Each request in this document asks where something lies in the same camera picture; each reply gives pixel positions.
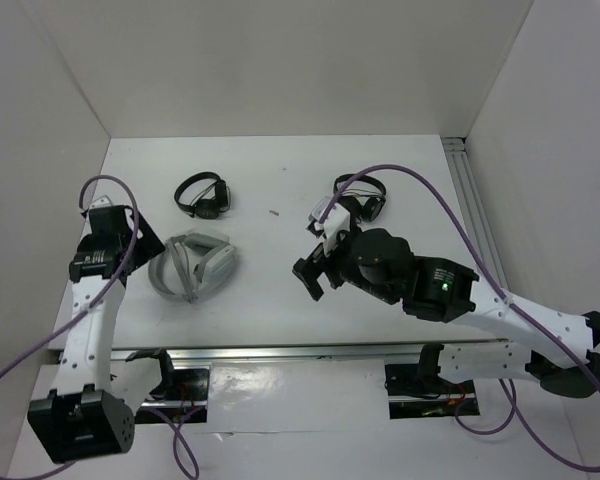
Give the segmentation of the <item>white over-ear headphones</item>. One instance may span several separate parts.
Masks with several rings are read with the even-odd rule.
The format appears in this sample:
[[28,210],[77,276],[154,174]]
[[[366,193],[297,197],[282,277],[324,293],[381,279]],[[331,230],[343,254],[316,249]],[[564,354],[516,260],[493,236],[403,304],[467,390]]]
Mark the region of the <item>white over-ear headphones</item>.
[[[164,241],[165,252],[148,265],[153,289],[168,300],[194,303],[213,294],[232,275],[237,265],[237,249],[230,237],[208,228],[193,228]],[[172,290],[165,280],[171,264],[181,290]]]

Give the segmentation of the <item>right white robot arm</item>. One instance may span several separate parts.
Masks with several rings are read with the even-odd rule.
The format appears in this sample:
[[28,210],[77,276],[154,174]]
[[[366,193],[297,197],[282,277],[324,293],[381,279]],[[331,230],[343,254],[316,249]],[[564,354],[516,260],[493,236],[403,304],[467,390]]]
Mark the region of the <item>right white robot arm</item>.
[[600,312],[571,315],[509,292],[494,291],[484,276],[454,261],[415,255],[409,243],[384,229],[340,232],[330,251],[317,246],[296,261],[293,274],[310,296],[350,284],[419,320],[469,326],[495,342],[422,347],[416,379],[428,392],[477,379],[529,380],[552,394],[587,398],[600,384]]

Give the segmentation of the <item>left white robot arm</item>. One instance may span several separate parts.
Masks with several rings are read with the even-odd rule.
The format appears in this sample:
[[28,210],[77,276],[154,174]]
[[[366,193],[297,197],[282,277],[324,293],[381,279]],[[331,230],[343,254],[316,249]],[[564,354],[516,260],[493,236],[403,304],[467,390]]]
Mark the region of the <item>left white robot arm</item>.
[[30,402],[27,420],[55,464],[126,453],[135,415],[150,396],[169,397],[177,374],[163,348],[131,353],[111,372],[117,315],[128,277],[165,247],[141,214],[102,196],[85,213],[91,229],[69,265],[73,311],[49,393]]

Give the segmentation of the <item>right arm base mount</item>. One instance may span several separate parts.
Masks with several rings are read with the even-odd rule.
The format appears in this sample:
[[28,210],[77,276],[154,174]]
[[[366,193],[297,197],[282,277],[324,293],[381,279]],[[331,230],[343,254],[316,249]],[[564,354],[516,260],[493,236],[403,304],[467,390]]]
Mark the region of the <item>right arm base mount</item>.
[[480,415],[472,381],[452,384],[438,378],[421,379],[416,364],[386,364],[384,368],[392,420],[453,417],[457,406],[461,406],[461,416]]

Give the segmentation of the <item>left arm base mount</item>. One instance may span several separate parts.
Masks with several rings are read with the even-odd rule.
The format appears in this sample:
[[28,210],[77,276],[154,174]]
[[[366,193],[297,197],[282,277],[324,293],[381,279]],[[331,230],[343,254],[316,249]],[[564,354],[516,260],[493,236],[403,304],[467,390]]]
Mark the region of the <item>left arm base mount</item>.
[[175,366],[164,348],[136,350],[125,359],[125,364],[147,359],[158,364],[160,382],[150,391],[136,413],[135,423],[164,423],[164,420],[150,412],[151,409],[164,414],[174,424],[206,423],[210,368],[190,364]]

